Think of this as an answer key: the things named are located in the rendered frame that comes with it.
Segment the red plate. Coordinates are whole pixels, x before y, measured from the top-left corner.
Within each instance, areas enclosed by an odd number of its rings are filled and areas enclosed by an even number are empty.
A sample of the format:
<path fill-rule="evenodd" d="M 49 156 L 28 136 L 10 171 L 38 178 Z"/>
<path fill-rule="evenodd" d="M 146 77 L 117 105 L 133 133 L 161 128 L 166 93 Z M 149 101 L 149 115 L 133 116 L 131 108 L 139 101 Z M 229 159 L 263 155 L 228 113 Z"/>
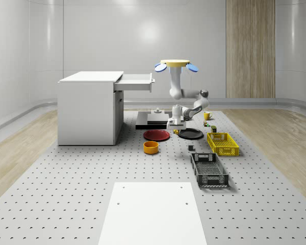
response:
<path fill-rule="evenodd" d="M 170 134 L 165 130 L 148 130 L 143 137 L 148 141 L 164 141 L 170 138 Z"/>

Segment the white drawer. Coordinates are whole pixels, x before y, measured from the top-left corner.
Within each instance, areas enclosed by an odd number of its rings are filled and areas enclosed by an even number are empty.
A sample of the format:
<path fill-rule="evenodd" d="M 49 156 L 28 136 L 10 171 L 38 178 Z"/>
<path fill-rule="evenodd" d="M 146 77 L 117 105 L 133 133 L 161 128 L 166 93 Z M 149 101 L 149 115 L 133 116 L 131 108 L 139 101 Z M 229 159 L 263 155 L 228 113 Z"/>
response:
<path fill-rule="evenodd" d="M 152 73 L 149 74 L 123 74 L 115 83 L 114 90 L 149 90 L 155 82 Z"/>

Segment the yellow bowl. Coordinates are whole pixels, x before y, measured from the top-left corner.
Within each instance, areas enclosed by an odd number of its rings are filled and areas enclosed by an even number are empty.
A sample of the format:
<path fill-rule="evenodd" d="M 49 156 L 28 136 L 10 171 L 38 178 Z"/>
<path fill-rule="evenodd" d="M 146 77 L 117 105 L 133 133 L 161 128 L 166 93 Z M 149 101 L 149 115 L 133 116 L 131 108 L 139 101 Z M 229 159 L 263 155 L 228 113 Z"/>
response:
<path fill-rule="evenodd" d="M 146 141 L 143 144 L 143 150 L 146 154 L 156 154 L 159 151 L 159 144 L 156 141 Z"/>

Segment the white cabinet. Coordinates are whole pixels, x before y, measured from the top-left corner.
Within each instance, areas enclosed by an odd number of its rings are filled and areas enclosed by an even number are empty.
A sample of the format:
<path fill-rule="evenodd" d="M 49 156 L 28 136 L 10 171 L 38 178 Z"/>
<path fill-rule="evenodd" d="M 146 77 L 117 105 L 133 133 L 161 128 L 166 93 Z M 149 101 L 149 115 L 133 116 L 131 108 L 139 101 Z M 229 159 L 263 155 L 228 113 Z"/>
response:
<path fill-rule="evenodd" d="M 80 71 L 58 82 L 58 144 L 114 145 L 122 71 Z"/>

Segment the dark grey basket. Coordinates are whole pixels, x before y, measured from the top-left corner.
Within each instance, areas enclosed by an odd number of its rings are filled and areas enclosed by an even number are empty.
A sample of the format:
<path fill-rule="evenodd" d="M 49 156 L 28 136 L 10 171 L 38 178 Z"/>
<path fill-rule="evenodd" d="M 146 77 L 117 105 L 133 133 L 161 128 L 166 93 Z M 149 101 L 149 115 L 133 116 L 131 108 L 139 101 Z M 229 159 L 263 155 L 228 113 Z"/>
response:
<path fill-rule="evenodd" d="M 215 153 L 192 153 L 191 164 L 201 187 L 227 187 L 228 173 Z"/>

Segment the black plate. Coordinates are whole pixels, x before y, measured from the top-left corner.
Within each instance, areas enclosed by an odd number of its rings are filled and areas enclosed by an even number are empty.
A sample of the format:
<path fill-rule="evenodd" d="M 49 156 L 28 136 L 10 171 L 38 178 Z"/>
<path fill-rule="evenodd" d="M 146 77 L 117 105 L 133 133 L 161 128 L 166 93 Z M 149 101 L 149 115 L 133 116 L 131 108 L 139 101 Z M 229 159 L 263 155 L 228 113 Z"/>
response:
<path fill-rule="evenodd" d="M 184 139 L 200 139 L 203 137 L 203 132 L 198 130 L 198 129 L 194 129 L 194 128 L 186 128 L 184 130 L 180 130 L 180 132 L 178 133 L 178 136 Z"/>

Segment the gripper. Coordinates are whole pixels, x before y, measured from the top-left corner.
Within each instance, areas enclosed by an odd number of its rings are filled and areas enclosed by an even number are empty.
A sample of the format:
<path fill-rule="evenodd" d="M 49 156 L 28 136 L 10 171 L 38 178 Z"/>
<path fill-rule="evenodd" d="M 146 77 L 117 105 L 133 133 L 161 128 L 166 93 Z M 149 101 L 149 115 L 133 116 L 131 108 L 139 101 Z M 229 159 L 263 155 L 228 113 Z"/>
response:
<path fill-rule="evenodd" d="M 185 130 L 186 122 L 181 119 L 169 118 L 167 122 L 167 130 Z"/>

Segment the yellow basket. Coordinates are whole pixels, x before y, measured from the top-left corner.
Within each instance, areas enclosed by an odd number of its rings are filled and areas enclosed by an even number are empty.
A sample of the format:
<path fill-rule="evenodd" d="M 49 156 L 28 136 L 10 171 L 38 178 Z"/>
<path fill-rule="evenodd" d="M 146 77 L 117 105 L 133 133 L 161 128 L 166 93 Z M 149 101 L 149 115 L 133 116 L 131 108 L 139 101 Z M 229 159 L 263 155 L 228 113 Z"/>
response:
<path fill-rule="evenodd" d="M 219 156 L 238 156 L 239 146 L 229 133 L 208 133 L 207 142 Z"/>

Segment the white board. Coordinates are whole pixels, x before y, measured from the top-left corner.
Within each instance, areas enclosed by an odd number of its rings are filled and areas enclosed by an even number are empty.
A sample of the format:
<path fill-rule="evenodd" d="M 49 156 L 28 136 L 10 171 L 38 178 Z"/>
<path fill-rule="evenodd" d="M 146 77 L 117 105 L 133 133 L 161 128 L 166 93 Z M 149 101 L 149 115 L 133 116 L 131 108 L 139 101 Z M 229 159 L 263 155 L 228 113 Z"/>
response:
<path fill-rule="evenodd" d="M 98 245 L 207 245 L 191 183 L 116 182 Z"/>

